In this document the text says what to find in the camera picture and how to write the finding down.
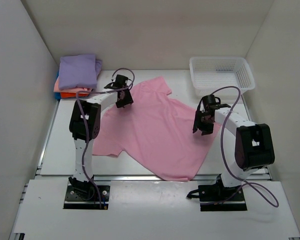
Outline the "pink t-shirt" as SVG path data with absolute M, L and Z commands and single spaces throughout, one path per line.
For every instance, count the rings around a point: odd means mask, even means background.
M 221 126 L 215 124 L 208 135 L 193 132 L 195 109 L 170 98 L 171 93 L 162 76 L 135 85 L 132 105 L 113 106 L 101 117 L 92 154 L 117 157 L 126 152 L 163 180 L 192 180 Z

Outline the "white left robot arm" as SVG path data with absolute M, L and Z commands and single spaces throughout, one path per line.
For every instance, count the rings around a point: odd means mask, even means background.
M 130 90 L 134 79 L 113 74 L 111 82 L 93 97 L 76 99 L 69 123 L 69 131 L 75 145 L 75 170 L 69 178 L 73 191 L 84 200 L 100 195 L 94 183 L 92 170 L 92 148 L 101 129 L 101 113 L 111 105 L 124 108 L 134 101 Z

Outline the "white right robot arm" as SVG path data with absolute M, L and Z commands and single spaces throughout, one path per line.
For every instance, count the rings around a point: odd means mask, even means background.
M 232 106 L 210 94 L 202 97 L 197 106 L 192 132 L 211 135 L 215 124 L 221 124 L 222 131 L 228 130 L 235 137 L 235 146 L 234 162 L 225 164 L 226 171 L 216 178 L 215 184 L 198 188 L 201 196 L 214 201 L 226 200 L 251 174 L 275 161 L 270 127 L 243 118 Z

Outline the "white plastic basket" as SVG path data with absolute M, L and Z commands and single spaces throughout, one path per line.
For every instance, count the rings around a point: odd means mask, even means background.
M 226 86 L 236 86 L 243 94 L 255 88 L 255 79 L 245 58 L 195 56 L 189 60 L 191 82 L 198 97 Z

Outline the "folded salmon t-shirt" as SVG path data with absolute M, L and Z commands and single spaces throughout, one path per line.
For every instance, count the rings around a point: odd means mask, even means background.
M 59 87 L 59 77 L 57 77 L 55 84 L 54 84 L 54 88 L 53 88 L 53 92 L 54 93 L 72 93 L 75 94 L 76 92 L 79 91 L 86 91 L 86 92 L 91 92 L 92 89 L 91 88 L 82 88 L 82 87 L 74 87 L 74 88 L 66 88 L 66 89 L 61 89 Z

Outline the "folded purple t-shirt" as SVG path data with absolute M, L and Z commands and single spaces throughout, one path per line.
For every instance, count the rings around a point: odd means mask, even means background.
M 59 88 L 87 88 L 97 86 L 97 78 L 101 72 L 103 61 L 95 54 L 63 56 L 59 65 Z

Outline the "folded orange t-shirt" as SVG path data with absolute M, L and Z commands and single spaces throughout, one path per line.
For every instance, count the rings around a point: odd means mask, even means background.
M 81 92 L 78 94 L 79 97 L 87 97 L 89 95 L 90 95 L 89 92 Z M 76 98 L 76 93 L 75 92 L 61 92 L 60 97 L 62 99 Z

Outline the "folded blue t-shirt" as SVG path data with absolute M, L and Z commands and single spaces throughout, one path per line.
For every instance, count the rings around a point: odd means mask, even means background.
M 56 79 L 59 77 L 59 71 L 56 74 Z M 61 99 L 61 94 L 59 92 L 54 92 L 54 98 L 59 101 Z

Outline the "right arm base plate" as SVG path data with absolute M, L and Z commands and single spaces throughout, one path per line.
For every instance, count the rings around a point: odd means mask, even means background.
M 187 199 L 198 199 L 201 212 L 244 212 L 247 204 L 241 186 L 223 187 L 217 183 L 199 185 L 191 190 Z

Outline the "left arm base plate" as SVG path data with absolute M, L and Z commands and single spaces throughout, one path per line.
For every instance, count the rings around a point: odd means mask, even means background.
M 94 186 L 84 192 L 74 188 L 70 183 L 63 201 L 63 209 L 66 210 L 108 210 L 110 200 L 110 185 L 98 185 L 100 198 Z

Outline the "aluminium table edge rail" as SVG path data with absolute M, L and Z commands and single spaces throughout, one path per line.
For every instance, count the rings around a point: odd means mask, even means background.
M 43 178 L 70 177 L 75 172 L 75 144 L 69 131 L 73 100 L 61 100 L 56 107 L 44 156 L 37 175 Z M 225 170 L 217 135 L 195 180 L 210 180 Z M 126 152 L 119 157 L 93 156 L 92 171 L 97 181 L 158 181 L 159 177 L 140 165 Z

